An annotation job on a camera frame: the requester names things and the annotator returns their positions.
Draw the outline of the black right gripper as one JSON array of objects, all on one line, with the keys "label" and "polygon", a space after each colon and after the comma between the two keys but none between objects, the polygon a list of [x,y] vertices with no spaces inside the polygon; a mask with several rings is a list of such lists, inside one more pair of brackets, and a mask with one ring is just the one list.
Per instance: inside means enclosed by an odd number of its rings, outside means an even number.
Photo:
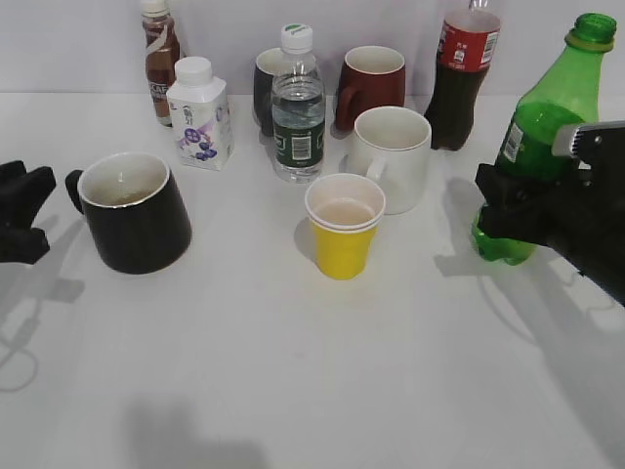
[{"label": "black right gripper", "polygon": [[[476,184],[489,204],[479,216],[485,234],[550,247],[618,303],[624,302],[622,169],[582,170],[542,185],[481,163]],[[499,209],[531,199],[536,210]]]}]

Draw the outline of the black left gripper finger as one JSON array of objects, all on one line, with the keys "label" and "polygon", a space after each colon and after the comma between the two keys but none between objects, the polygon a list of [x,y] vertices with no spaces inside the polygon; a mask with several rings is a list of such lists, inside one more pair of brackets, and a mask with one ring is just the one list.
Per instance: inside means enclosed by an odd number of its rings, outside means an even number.
[{"label": "black left gripper finger", "polygon": [[2,227],[0,262],[35,264],[50,250],[45,232],[38,228]]},{"label": "black left gripper finger", "polygon": [[1,164],[1,226],[28,230],[57,183],[53,170],[27,171],[21,160]]}]

